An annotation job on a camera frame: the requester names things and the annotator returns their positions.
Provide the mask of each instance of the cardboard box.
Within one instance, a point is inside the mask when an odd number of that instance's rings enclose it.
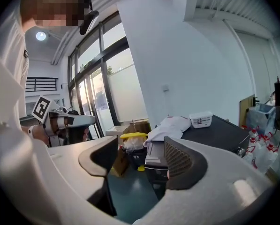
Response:
[[[130,123],[129,133],[146,133],[151,132],[150,123],[148,119],[134,121],[134,123]]]
[[[122,134],[129,133],[129,126],[113,126],[109,130],[106,131],[106,136],[118,136],[119,145],[123,145],[123,139],[120,138]]]
[[[118,149],[117,158],[109,174],[114,175],[116,177],[123,177],[128,165],[129,165],[129,161],[127,160],[127,155],[122,151],[122,148],[120,148]]]

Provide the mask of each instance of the white cloth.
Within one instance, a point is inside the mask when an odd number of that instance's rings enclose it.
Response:
[[[24,57],[25,33],[22,30],[20,1],[13,0],[0,17],[0,60],[25,91],[28,59]],[[25,92],[18,97],[8,124],[19,128],[20,117],[26,116]]]
[[[166,117],[157,128],[148,134],[143,146],[149,147],[152,141],[163,141],[166,136],[181,138],[182,133],[191,125],[191,120],[184,117]]]

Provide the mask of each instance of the white container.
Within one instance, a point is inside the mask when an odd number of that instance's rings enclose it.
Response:
[[[190,114],[190,119],[194,128],[206,128],[209,127],[212,123],[211,112],[198,112]]]

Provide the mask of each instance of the white sleeve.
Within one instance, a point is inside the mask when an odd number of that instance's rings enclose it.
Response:
[[[24,59],[24,64],[22,68],[22,77],[20,81],[20,85],[24,88],[24,94],[22,94],[19,98],[19,118],[26,117],[25,88],[26,88],[26,80],[28,74],[28,64],[29,64],[28,58]]]

